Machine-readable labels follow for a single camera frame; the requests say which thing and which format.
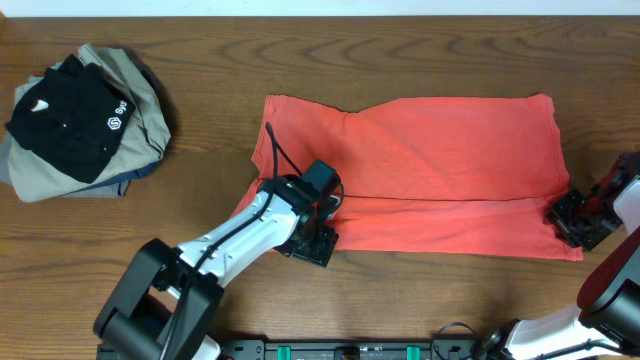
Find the red t-shirt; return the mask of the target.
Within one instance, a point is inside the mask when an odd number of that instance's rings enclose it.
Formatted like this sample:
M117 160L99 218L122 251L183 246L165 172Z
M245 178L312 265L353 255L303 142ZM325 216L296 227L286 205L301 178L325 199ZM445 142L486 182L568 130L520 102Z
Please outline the red t-shirt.
M580 261L546 218L569 174L552 99L400 98L343 112L270 95L261 178L316 160L345 188L337 246Z

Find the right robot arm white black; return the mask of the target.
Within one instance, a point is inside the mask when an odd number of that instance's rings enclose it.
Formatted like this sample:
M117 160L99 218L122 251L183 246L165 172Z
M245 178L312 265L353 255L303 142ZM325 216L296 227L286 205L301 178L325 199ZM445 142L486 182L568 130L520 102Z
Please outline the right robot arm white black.
M574 305L517 320L479 342L478 359L587 359L639 356L639 179L613 201L628 237L590 274Z

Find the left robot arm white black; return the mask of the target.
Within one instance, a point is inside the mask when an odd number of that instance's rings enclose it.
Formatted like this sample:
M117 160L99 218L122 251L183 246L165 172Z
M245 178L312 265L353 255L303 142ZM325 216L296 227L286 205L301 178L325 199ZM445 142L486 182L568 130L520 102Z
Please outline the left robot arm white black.
M277 177L211 232L177 247L147 242L97 316L94 333L128 359L216 357L207 332L225 287L270 250L326 266L338 239L327 222L343 193L338 176Z

